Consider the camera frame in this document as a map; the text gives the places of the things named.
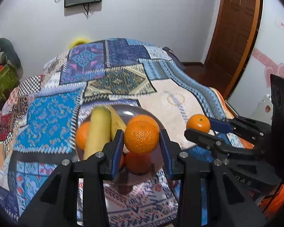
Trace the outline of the grey green plush toy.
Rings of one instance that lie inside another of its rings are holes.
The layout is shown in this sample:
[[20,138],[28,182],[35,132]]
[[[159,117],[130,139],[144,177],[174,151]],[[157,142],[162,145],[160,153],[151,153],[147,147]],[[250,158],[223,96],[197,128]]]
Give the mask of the grey green plush toy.
[[16,53],[13,44],[6,38],[0,38],[0,53],[4,52],[6,55],[6,63],[14,69],[19,69],[21,61]]

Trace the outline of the white sticker covered cabinet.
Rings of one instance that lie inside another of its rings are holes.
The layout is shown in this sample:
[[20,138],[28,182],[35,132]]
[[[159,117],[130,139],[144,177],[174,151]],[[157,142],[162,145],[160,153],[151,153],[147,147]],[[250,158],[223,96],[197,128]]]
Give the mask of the white sticker covered cabinet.
[[257,108],[252,112],[249,118],[261,121],[267,124],[272,123],[273,104],[271,94],[266,94],[262,101],[259,102]]

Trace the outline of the brown wooden door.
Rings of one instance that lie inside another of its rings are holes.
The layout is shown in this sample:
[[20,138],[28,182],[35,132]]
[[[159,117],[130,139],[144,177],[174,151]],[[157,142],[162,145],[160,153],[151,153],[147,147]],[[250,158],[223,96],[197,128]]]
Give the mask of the brown wooden door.
[[243,74],[260,25],[262,0],[220,0],[205,66],[214,72],[223,98]]

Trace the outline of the small orange tangerine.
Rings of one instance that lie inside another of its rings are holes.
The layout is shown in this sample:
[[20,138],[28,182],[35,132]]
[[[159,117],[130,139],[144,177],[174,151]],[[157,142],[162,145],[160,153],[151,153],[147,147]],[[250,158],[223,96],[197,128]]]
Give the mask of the small orange tangerine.
[[195,114],[188,119],[186,129],[194,129],[208,134],[211,124],[209,119],[203,114]]

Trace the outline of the yellow corn cob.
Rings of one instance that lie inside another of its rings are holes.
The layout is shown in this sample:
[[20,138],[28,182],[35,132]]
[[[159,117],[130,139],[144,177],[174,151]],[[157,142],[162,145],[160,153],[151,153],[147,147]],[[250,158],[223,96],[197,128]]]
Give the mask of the yellow corn cob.
[[107,106],[111,113],[111,139],[114,140],[117,130],[125,132],[126,124],[112,106]]
[[111,141],[111,112],[104,106],[92,110],[89,124],[87,143],[83,160],[102,151],[106,143]]

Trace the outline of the patchwork patterned bedspread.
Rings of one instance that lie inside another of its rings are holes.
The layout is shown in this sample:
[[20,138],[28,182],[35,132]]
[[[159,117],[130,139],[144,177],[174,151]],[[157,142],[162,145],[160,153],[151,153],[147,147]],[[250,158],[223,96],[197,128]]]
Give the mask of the patchwork patterned bedspread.
[[186,149],[190,116],[231,118],[220,93],[185,74],[166,49],[126,38],[85,43],[47,62],[15,87],[2,107],[0,209],[17,224],[63,159],[77,160],[77,127],[96,106],[141,107]]

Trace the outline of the dark brown round plate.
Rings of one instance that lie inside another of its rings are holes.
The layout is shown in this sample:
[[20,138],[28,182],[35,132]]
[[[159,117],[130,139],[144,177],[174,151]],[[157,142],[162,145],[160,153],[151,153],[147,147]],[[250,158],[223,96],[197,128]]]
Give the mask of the dark brown round plate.
[[[112,108],[126,124],[134,116],[147,115],[152,117],[157,122],[161,130],[164,129],[162,123],[154,115],[140,107],[133,107],[129,105],[113,105]],[[113,184],[116,187],[132,187],[154,177],[155,173],[157,173],[164,165],[160,146],[157,145],[156,148],[151,152],[151,166],[148,173],[144,175],[136,175],[127,171],[126,169],[118,171],[117,162],[119,162],[121,158],[122,141],[123,131],[118,131],[116,140],[107,142],[100,151],[100,153],[104,153],[105,156],[105,161],[100,164],[99,168],[99,171],[104,173],[102,176],[104,182]]]

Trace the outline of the large orange right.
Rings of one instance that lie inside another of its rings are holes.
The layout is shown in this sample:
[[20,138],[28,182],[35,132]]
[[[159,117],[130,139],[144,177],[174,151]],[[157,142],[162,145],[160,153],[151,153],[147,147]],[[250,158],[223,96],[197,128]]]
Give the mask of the large orange right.
[[156,122],[156,120],[148,115],[145,115],[145,114],[138,114],[134,117],[132,117],[127,125],[131,124],[132,122],[135,122],[135,121],[146,121],[146,122],[149,122],[150,124],[152,124],[153,126],[156,127],[157,131],[160,131],[160,128],[159,128],[159,125],[158,123]]

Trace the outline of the dark purple passion fruit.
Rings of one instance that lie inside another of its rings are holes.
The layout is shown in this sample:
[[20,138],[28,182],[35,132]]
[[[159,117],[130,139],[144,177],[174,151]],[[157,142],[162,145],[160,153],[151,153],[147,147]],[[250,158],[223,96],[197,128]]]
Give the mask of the dark purple passion fruit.
[[169,185],[169,188],[171,189],[176,188],[178,184],[179,184],[178,180],[168,180],[168,185]]

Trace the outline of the large orange left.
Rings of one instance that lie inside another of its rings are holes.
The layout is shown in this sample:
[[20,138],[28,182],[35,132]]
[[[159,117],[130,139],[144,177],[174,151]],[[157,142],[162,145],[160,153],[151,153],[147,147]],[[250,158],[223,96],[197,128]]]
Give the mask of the large orange left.
[[75,141],[77,146],[84,151],[89,134],[90,122],[83,122],[76,130]]

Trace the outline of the yellow plush toy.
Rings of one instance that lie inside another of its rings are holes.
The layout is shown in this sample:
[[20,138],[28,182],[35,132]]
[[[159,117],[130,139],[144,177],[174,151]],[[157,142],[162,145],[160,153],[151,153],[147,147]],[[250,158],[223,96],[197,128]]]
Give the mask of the yellow plush toy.
[[69,44],[69,49],[72,49],[73,47],[76,47],[78,45],[90,43],[91,41],[87,39],[86,37],[77,37],[74,40],[71,41]]

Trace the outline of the large orange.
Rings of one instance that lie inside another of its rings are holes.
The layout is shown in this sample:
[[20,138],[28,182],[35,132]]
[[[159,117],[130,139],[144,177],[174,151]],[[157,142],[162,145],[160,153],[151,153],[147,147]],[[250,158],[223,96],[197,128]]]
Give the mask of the large orange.
[[84,151],[89,134],[90,122],[83,122],[76,130],[75,141],[77,146]]
[[159,125],[158,123],[156,122],[156,120],[148,115],[145,115],[145,114],[138,114],[134,117],[132,117],[127,125],[131,124],[132,122],[135,122],[135,121],[146,121],[146,122],[149,122],[150,124],[152,124],[153,126],[156,127],[157,131],[160,131],[160,128],[159,128]]

